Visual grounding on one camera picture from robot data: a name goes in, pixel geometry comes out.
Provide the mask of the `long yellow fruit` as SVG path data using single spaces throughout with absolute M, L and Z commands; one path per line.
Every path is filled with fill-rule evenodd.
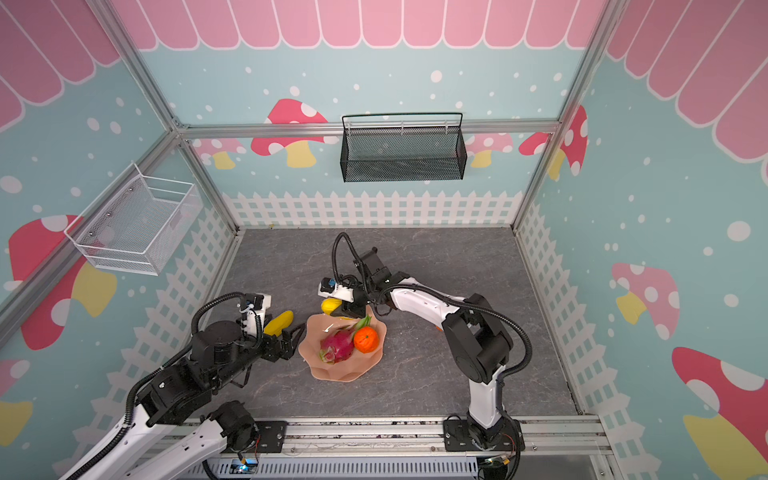
M 263 329 L 265 335 L 279 337 L 294 321 L 294 313 L 290 310 L 271 319 Z

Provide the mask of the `pink dragon fruit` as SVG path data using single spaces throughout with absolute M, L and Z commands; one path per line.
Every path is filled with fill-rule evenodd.
M 366 316 L 355 324 L 342 327 L 326 336 L 320 343 L 319 358 L 327 364 L 336 364 L 349 359 L 355 351 L 356 333 L 368 327 L 370 321 L 371 317 Z

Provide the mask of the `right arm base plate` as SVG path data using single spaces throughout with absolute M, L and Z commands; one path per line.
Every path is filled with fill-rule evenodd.
M 443 420 L 442 427 L 448 452 L 517 453 L 526 449 L 520 422 L 506 416 L 485 429 L 471 417 L 451 415 Z

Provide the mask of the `large orange tangerine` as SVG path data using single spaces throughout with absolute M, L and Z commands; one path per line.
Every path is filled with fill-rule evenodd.
M 380 338 L 375 328 L 367 326 L 359 329 L 353 337 L 353 345 L 363 354 L 374 352 L 380 345 Z

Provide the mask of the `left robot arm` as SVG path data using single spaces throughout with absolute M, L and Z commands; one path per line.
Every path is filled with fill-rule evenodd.
M 188 343 L 138 380 L 125 398 L 119 421 L 66 473 L 67 479 L 127 479 L 161 439 L 209 404 L 236 378 L 250 376 L 258 360 L 289 360 L 306 332 L 291 312 L 268 314 L 267 294 L 231 292 L 203 304 L 191 320 Z M 174 478 L 198 462 L 230 449 L 257 450 L 259 427 L 242 403 L 230 401 L 204 418 L 198 429 L 146 465 L 159 478 Z

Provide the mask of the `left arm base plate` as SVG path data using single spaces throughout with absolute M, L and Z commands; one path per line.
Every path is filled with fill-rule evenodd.
M 281 453 L 286 440 L 288 423 L 278 420 L 257 420 L 254 452 L 258 454 Z

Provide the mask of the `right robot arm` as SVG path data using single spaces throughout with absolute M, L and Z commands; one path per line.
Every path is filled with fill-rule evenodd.
M 318 294 L 340 302 L 333 315 L 361 318 L 386 307 L 415 315 L 443 332 L 469 384 L 466 417 L 454 422 L 459 438 L 469 438 L 481 451 L 504 442 L 514 453 L 525 449 L 520 423 L 503 405 L 504 380 L 524 370 L 532 359 L 532 343 L 522 327 L 479 294 L 452 296 L 404 272 L 390 272 L 375 247 L 360 254 L 345 232 L 332 244 L 331 265 L 332 276 L 321 281 Z

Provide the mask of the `small yellow fruit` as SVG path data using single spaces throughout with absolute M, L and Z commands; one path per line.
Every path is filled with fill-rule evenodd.
M 335 316 L 337 311 L 343 306 L 343 301 L 328 297 L 321 303 L 321 310 L 325 315 Z

